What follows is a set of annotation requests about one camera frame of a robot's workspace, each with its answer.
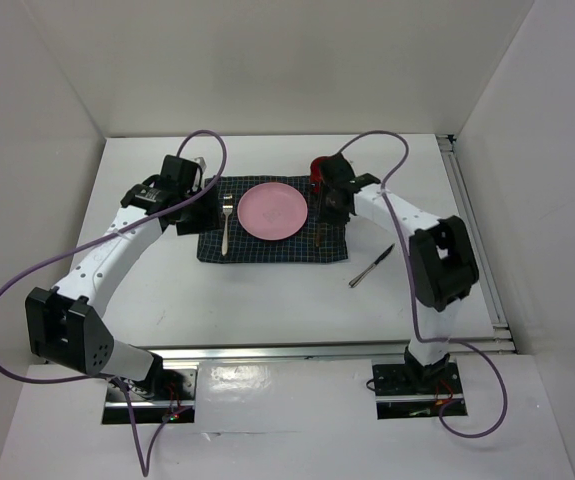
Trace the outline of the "silver fork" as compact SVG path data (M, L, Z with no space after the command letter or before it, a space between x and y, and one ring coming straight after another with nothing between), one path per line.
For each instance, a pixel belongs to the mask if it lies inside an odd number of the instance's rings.
M234 198L232 194L223 196L222 212L224 216L223 236L221 243L221 255L226 256L229 248L229 219L234 209Z

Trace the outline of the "brown wooden spoon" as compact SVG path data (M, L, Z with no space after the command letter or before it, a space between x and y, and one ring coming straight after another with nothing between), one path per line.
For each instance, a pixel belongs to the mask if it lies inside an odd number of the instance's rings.
M323 199L321 196L319 196L316 207L316 231L314 237L314 245L316 248L319 248L321 246L324 233L324 222L322 221L322 211L323 211Z

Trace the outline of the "dark checkered cloth napkin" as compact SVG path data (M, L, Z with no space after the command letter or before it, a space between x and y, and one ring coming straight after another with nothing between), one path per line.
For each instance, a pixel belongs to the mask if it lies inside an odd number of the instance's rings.
M310 193L307 176L223 176L216 185L220 197L231 194L238 203L249 189L266 182L295 188L308 204L308 218L294 235L276 241L261 240L249 234L238 217L230 217L229 249L221 254L223 232L213 230L198 236L197 259L210 264L309 263L330 264L349 258L343 226L320 224L318 207Z

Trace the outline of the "red mug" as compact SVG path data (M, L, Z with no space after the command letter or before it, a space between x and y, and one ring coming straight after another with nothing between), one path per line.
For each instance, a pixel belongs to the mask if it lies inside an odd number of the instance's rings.
M310 164L309 184L311 194L321 198L327 188L326 174L324 168L327 166L329 156L315 158Z

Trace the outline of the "pink plate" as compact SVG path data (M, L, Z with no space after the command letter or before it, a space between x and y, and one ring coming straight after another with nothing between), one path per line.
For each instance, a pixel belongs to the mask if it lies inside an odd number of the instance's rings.
M279 241L295 235L306 223L308 204L294 187L278 182L254 186L243 194L237 218L251 236Z

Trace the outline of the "silver table knife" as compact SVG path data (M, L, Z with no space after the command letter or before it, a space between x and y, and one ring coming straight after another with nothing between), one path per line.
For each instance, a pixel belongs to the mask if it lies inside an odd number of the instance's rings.
M391 244L385 251L383 251L369 266L364 269L360 274L348 282L350 288L358 286L366 276L368 276L383 260L385 260L394 250L395 245Z

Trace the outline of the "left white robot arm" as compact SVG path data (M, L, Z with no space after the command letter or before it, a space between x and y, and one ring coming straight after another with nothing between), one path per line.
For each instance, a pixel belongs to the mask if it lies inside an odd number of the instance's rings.
M141 255L173 226L178 235L220 226L216 188L153 175L128 190L106 234L51 289L34 288L25 310L31 352L87 376L128 380L143 399L163 396L182 378L161 356L114 338L103 322L108 304Z

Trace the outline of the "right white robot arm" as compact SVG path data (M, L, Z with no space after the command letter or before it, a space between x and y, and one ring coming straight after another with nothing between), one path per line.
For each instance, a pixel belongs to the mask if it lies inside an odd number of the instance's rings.
M346 224L351 216L398 236L411 293L413 337L404 353L403 379L427 391L447 369L449 339L461 304L479 281L463 220L427 213L380 185L371 174L318 181L320 218Z

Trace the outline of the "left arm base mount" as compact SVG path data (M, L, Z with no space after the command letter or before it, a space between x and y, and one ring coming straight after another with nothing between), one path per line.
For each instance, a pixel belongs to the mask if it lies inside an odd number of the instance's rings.
M198 367L181 363L166 370L166 384L156 393L148 392L133 381L123 379L137 425L189 424L195 419ZM101 423L128 425L129 407L123 390L114 382L106 389Z

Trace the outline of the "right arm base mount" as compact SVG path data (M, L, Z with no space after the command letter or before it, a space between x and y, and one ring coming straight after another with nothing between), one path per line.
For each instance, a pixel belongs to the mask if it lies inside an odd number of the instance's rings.
M379 420L421 419L444 416L467 416L458 366L450 362L434 379L416 385L403 364L374 364L372 377L365 386L375 396Z

